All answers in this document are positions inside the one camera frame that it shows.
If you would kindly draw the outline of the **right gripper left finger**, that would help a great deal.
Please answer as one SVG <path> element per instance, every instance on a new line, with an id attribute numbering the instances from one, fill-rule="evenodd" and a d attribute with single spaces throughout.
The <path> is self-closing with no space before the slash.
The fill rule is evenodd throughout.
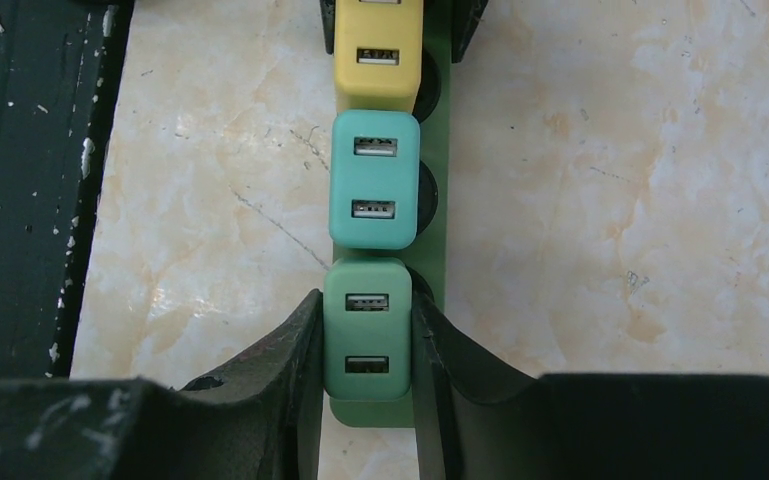
<path id="1" fill-rule="evenodd" d="M 313 479 L 322 300 L 181 389 L 145 378 L 0 380 L 0 479 Z"/>

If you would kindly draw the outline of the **green power strip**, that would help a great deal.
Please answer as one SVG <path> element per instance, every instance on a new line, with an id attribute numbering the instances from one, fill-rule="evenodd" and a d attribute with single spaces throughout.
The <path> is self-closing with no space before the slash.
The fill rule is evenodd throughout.
<path id="1" fill-rule="evenodd" d="M 343 258 L 385 257 L 400 260 L 412 279 L 412 303 L 424 295 L 445 293 L 446 209 L 450 133 L 450 20 L 448 1 L 424 3 L 421 82 L 411 114 L 420 126 L 418 231 L 400 250 L 343 248 L 333 243 L 333 264 Z M 412 376 L 406 394 L 390 401 L 347 401 L 328 395 L 334 417 L 355 428 L 409 428 L 413 424 Z"/>

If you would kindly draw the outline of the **light green plug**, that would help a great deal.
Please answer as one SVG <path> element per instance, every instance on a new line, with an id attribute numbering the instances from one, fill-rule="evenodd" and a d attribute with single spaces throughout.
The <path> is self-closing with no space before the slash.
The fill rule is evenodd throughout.
<path id="1" fill-rule="evenodd" d="M 343 258 L 325 276 L 324 373 L 329 396 L 390 401 L 409 390 L 412 279 L 398 259 Z"/>

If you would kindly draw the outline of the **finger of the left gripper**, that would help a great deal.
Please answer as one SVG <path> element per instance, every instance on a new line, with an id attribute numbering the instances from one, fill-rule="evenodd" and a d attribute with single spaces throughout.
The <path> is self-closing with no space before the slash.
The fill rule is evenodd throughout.
<path id="1" fill-rule="evenodd" d="M 320 0 L 319 7 L 325 51 L 328 55 L 332 55 L 335 44 L 336 1 Z"/>
<path id="2" fill-rule="evenodd" d="M 451 1 L 450 45 L 453 64 L 463 60 L 488 3 L 488 0 Z"/>

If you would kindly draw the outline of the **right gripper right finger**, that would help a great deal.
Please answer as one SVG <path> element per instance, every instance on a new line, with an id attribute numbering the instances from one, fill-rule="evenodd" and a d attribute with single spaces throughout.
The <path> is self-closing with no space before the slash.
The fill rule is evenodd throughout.
<path id="1" fill-rule="evenodd" d="M 424 479 L 769 479 L 769 376 L 531 377 L 412 303 Z"/>

